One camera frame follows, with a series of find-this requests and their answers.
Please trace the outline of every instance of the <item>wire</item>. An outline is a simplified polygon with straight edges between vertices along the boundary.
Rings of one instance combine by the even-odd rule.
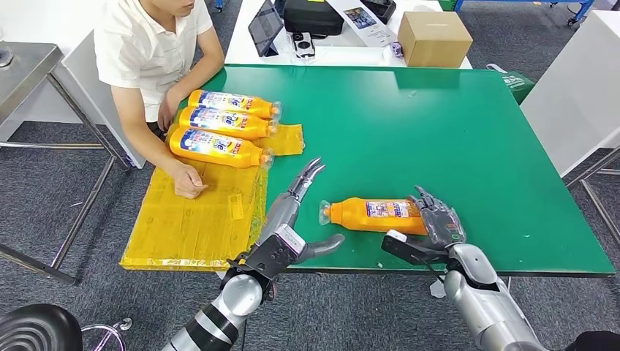
[[[437,280],[439,280],[442,284],[444,284],[444,279],[442,278],[441,275],[439,275],[439,273],[437,273],[437,271],[435,271],[435,269],[433,268],[432,265],[428,264],[428,262],[426,262],[426,260],[424,260],[423,258],[419,258],[416,257],[417,259],[419,259],[420,261],[422,261],[422,263],[424,263],[424,265],[431,271],[433,272],[433,274],[437,277]]]

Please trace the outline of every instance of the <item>man's arm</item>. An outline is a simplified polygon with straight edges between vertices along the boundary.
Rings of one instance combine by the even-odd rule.
[[[164,97],[157,121],[161,130],[168,130],[172,124],[179,102],[203,86],[224,66],[224,52],[214,27],[198,34],[198,46],[203,51],[203,57],[185,77],[168,90]]]
[[[189,199],[198,196],[207,186],[203,185],[200,175],[192,166],[177,160],[147,127],[140,89],[112,86],[112,98],[123,132],[137,152],[172,177],[177,195]]]

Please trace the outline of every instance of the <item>black case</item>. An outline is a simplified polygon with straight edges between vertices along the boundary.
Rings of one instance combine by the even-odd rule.
[[[338,35],[344,20],[326,2],[287,0],[284,5],[284,27],[287,31],[318,35]]]

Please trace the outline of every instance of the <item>robotic arm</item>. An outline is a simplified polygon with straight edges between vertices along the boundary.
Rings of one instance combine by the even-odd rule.
[[[334,252],[344,241],[335,234],[306,243],[293,229],[301,201],[316,174],[325,168],[318,157],[308,163],[267,212],[267,222],[249,252],[228,260],[222,292],[181,329],[162,351],[225,351],[238,338],[243,322],[264,301],[275,298],[278,275],[289,265]]]
[[[413,265],[423,263],[432,271],[432,263],[446,265],[446,296],[456,305],[480,349],[546,351],[488,258],[477,246],[466,244],[454,209],[424,189],[416,189],[420,199],[411,196],[410,200],[420,211],[428,238],[419,242],[390,230],[382,248]]]

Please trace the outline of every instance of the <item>green bag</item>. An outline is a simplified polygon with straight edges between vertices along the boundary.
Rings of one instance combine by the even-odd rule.
[[[487,69],[493,69],[502,76],[504,83],[513,93],[513,97],[517,100],[518,104],[521,104],[529,92],[534,88],[534,82],[527,79],[521,73],[516,71],[506,72],[496,64],[487,64]]]

